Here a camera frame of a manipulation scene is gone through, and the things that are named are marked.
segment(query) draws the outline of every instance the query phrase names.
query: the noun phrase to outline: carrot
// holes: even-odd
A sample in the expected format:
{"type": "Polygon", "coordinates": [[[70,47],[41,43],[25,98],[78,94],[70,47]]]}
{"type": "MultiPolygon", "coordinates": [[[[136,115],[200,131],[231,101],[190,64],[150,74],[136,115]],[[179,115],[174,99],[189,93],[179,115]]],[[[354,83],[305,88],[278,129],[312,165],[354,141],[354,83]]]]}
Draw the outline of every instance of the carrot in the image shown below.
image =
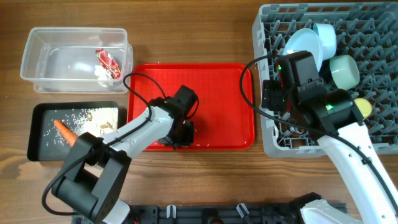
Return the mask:
{"type": "Polygon", "coordinates": [[[75,144],[75,141],[77,139],[77,134],[71,132],[68,127],[66,127],[61,121],[59,120],[54,120],[54,125],[55,127],[60,131],[61,135],[67,142],[69,143],[70,146],[73,147],[75,144]]]}

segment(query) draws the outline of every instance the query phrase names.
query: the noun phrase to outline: transparent container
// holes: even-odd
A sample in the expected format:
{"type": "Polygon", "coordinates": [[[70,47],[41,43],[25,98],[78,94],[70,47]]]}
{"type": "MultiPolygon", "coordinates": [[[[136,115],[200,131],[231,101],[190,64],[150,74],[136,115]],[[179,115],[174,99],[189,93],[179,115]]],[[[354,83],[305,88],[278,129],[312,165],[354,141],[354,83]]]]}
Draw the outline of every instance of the transparent container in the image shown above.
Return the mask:
{"type": "Polygon", "coordinates": [[[132,47],[120,28],[36,27],[30,31],[21,78],[39,93],[125,93],[123,77],[132,70],[132,47]],[[121,69],[115,80],[99,80],[95,51],[104,48],[121,69]]]}

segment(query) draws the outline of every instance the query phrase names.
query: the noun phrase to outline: gray dish rack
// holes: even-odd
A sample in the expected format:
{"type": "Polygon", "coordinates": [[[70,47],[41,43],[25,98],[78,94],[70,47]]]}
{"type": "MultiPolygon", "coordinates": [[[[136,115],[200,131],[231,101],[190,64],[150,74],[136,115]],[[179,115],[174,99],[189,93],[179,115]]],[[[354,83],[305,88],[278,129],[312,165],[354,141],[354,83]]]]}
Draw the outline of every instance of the gray dish rack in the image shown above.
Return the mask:
{"type": "MultiPolygon", "coordinates": [[[[252,26],[255,58],[281,55],[288,39],[314,23],[331,24],[337,34],[336,55],[351,55],[359,68],[359,84],[349,90],[353,98],[365,98],[373,112],[365,120],[378,154],[398,153],[398,3],[266,4],[252,26]]],[[[278,80],[275,59],[257,63],[260,85],[278,80]]],[[[326,84],[336,89],[333,82],[326,84]]],[[[289,113],[264,110],[290,121],[289,113]]],[[[307,131],[275,123],[261,116],[264,150],[271,157],[317,157],[325,153],[307,131]]]]}

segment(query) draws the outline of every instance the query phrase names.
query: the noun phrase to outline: yellow object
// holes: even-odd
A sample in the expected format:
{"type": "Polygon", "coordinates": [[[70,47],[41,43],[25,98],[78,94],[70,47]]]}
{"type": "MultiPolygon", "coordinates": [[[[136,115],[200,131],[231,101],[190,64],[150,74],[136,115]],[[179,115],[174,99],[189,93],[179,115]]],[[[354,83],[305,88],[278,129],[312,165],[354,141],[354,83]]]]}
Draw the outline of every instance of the yellow object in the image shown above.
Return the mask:
{"type": "Polygon", "coordinates": [[[358,98],[355,99],[354,102],[361,112],[363,119],[367,118],[372,113],[372,105],[369,103],[368,100],[358,98]]]}

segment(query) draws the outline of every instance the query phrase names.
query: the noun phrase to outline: wood grain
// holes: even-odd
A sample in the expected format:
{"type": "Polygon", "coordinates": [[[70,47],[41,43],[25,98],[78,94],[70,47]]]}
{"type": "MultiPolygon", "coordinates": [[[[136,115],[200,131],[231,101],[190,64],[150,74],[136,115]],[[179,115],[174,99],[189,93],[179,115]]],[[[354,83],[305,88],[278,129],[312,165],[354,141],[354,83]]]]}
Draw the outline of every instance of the wood grain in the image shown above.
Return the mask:
{"type": "MultiPolygon", "coordinates": [[[[32,110],[39,103],[114,100],[127,95],[46,95],[19,76],[33,27],[122,27],[134,48],[134,63],[239,62],[253,59],[251,26],[267,0],[249,1],[3,1],[0,3],[0,223],[69,223],[40,204],[43,189],[60,162],[29,162],[26,148],[32,110]]],[[[254,75],[259,103],[258,77],[254,75]]],[[[232,205],[288,202],[317,192],[358,211],[329,158],[273,159],[256,140],[245,151],[144,152],[134,159],[121,198],[131,204],[232,205]]],[[[398,182],[398,156],[381,156],[398,182]]],[[[97,167],[88,167],[98,173],[97,167]]],[[[57,210],[69,210],[49,196],[57,210]]]]}

